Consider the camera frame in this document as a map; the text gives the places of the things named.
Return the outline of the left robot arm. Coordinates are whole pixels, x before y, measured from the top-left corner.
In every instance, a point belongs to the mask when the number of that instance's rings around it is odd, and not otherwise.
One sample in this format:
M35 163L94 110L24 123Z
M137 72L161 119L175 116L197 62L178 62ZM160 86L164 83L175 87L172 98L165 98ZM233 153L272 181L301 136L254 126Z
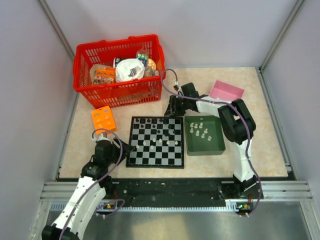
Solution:
M114 193L111 172L137 149L111 130L98 131L100 134L94 130L91 135L94 154L82 168L75 190L60 215L43 228L43 240L82 240L98 204Z

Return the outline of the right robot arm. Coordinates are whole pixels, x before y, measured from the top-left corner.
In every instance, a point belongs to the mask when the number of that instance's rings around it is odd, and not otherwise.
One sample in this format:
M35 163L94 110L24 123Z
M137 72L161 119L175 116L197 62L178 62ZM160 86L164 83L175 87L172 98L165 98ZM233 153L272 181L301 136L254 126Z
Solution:
M262 198L261 178L251 160L251 146L256 123L242 99L223 101L208 95L199 95L193 83L174 85L174 91L164 88L171 94L166 117L181 117L187 110L213 115L220 119L226 139L232 143L235 157L233 192L239 198L258 193Z

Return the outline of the black and white chessboard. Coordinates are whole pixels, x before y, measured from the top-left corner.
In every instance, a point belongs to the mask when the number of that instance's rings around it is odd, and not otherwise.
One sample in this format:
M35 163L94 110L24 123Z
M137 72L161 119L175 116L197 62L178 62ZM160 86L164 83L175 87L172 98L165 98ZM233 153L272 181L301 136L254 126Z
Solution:
M129 144L135 147L126 160L128 168L183 169L184 119L133 116Z

